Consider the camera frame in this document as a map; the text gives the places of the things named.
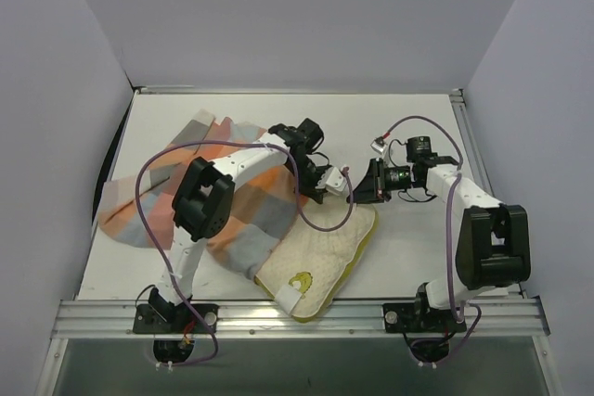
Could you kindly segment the cream quilted pillow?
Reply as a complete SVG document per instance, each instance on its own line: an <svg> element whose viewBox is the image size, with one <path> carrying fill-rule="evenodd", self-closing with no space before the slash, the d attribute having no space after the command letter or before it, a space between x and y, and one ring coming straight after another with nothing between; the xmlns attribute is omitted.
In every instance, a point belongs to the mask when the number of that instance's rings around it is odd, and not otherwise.
<svg viewBox="0 0 594 396"><path fill-rule="evenodd" d="M299 323L319 317L363 257L379 214L356 205L340 229L323 233L297 219L255 275L254 282Z"/></svg>

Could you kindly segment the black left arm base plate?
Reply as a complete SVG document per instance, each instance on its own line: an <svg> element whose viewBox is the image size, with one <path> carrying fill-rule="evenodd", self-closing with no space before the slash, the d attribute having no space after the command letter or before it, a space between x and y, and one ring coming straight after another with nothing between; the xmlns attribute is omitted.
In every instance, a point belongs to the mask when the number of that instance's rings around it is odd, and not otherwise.
<svg viewBox="0 0 594 396"><path fill-rule="evenodd" d="M219 306L212 303L193 303L192 307L213 332L216 331ZM136 307L132 331L141 335L207 334L207 329L195 315L181 304L170 321L163 319L148 303Z"/></svg>

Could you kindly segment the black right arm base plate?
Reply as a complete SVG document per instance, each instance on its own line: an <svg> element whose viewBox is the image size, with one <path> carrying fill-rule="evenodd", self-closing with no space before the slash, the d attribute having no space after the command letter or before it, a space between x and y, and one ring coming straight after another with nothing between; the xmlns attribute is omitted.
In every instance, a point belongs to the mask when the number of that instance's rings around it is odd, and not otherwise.
<svg viewBox="0 0 594 396"><path fill-rule="evenodd" d="M412 302L390 302L382 305L384 330L396 334L451 334L467 330L449 310L438 310Z"/></svg>

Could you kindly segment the checkered pastel pillowcase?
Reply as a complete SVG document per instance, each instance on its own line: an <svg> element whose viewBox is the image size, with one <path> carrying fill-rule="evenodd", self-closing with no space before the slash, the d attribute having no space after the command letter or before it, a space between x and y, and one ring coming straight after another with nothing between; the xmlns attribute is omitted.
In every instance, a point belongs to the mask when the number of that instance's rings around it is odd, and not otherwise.
<svg viewBox="0 0 594 396"><path fill-rule="evenodd" d="M104 184L98 224L111 239L135 248L156 242L171 247L174 235L172 202L189 163L197 157L222 158L234 152L221 141L252 143L265 129L229 117L217 121L198 111L172 140L176 148L150 164L141 179L124 177ZM283 166L275 167L241 187L233 199L224 229L209 239L207 250L226 269L256 276L297 217L296 206L306 198L294 194L294 178Z"/></svg>

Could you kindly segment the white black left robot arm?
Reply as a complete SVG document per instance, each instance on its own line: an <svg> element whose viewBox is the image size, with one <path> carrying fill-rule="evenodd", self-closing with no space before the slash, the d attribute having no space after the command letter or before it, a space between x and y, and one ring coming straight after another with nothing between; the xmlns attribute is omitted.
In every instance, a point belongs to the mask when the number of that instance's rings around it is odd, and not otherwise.
<svg viewBox="0 0 594 396"><path fill-rule="evenodd" d="M148 297L154 320L167 332L187 323L192 284L206 241L223 231L236 192L276 167L287 168L295 181L293 194L321 204L329 193L325 175L333 168L310 159L324 140L320 126L305 119L297 127L277 124L252 143L202 140L202 146L233 147L229 155L189 163L172 203L174 241L164 255L165 272Z"/></svg>

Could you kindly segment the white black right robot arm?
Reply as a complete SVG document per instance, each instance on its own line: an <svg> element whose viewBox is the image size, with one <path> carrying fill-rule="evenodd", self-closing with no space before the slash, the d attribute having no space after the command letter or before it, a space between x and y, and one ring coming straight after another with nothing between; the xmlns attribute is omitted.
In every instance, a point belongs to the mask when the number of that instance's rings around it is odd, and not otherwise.
<svg viewBox="0 0 594 396"><path fill-rule="evenodd" d="M408 139L407 162L390 165L391 149L383 137L372 144L363 180L351 200L356 204L384 203L393 192L418 188L441 199L445 211L445 276L423 284L411 308L414 324L432 330L449 311L461 320L465 304L497 287L526 281L531 274L528 215L524 207L492 197L461 172L461 157L433 151L428 136Z"/></svg>

